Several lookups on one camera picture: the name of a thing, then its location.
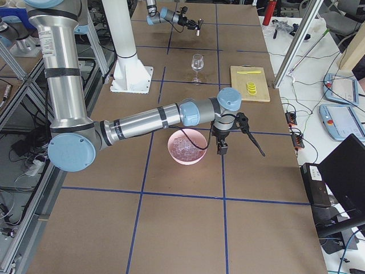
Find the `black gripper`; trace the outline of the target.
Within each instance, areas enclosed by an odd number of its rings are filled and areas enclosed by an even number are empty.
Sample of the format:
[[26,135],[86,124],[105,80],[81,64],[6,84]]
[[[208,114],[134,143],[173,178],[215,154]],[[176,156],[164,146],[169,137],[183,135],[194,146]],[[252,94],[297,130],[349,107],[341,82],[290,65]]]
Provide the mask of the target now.
[[229,135],[229,130],[221,130],[215,125],[212,127],[212,135],[216,138],[217,154],[225,155],[228,151],[228,144],[225,143],[225,138]]
[[187,27],[188,30],[200,30],[200,27],[198,27],[197,25],[200,25],[201,21],[190,20],[187,17],[180,15],[178,19],[178,24],[182,27]]

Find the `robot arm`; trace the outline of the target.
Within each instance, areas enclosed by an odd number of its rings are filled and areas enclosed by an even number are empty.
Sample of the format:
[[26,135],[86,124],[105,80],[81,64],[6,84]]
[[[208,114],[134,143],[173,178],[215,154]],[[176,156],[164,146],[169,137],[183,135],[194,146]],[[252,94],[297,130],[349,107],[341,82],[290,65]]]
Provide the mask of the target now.
[[87,14],[87,2],[26,1],[26,9],[38,31],[54,112],[48,157],[61,170],[81,171],[93,163],[98,151],[119,140],[178,123],[210,122],[216,135],[227,135],[233,128],[242,96],[230,87],[214,98],[186,99],[113,122],[93,121],[87,115],[74,35]]
[[146,0],[147,8],[147,23],[149,25],[156,25],[160,23],[175,23],[179,26],[186,27],[188,30],[196,30],[197,36],[199,36],[201,27],[204,23],[203,19],[198,21],[190,20],[186,17],[188,11],[187,6],[181,7],[179,10],[170,10],[166,7],[162,7],[160,11],[157,9],[155,0]]

